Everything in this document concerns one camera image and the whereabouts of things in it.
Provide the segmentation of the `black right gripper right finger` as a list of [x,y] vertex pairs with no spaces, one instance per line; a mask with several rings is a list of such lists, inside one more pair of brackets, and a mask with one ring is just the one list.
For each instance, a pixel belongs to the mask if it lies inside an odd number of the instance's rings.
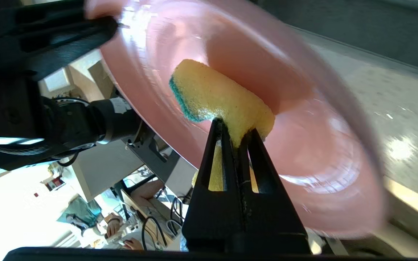
[[256,129],[238,148],[237,178],[242,205],[237,251],[310,254],[306,230]]

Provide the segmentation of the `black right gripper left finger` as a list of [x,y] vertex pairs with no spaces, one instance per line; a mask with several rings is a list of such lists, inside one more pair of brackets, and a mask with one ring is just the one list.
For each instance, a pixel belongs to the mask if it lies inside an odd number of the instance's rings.
[[[209,190],[216,143],[222,143],[222,191]],[[243,230],[237,163],[227,126],[214,119],[181,230],[184,252],[226,252]]]

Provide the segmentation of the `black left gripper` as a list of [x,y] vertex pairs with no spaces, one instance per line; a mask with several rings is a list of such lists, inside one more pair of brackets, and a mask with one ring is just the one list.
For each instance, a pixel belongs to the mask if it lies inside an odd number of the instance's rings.
[[113,38],[118,23],[88,20],[84,0],[0,0],[0,139],[45,139],[38,81]]

